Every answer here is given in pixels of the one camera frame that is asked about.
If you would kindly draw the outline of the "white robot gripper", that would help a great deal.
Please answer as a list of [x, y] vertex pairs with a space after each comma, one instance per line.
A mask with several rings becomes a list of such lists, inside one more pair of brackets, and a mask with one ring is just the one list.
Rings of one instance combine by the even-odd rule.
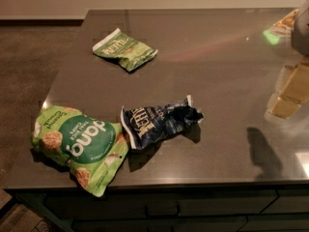
[[[304, 56], [309, 55], [309, 0], [273, 24], [278, 33], [292, 32], [292, 47]], [[269, 100], [269, 113], [289, 118], [309, 101], [309, 62], [281, 69], [275, 91]]]

